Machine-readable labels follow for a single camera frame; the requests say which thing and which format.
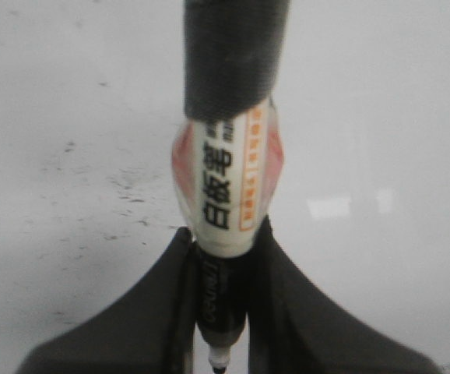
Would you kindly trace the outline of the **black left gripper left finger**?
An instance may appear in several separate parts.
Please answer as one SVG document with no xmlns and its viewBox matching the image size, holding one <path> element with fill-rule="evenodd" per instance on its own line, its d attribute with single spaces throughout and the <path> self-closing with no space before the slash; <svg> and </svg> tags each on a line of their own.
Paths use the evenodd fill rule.
<svg viewBox="0 0 450 374">
<path fill-rule="evenodd" d="M 195 328 L 192 237 L 178 228 L 126 294 L 34 348 L 19 373 L 190 373 Z"/>
</svg>

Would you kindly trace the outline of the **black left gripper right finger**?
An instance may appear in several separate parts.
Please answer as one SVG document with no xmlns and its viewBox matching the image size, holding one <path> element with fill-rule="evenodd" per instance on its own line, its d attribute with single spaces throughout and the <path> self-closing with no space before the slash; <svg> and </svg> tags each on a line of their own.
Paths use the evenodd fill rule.
<svg viewBox="0 0 450 374">
<path fill-rule="evenodd" d="M 385 336 L 320 291 L 265 218 L 251 251 L 250 373 L 439 373 L 426 355 Z"/>
</svg>

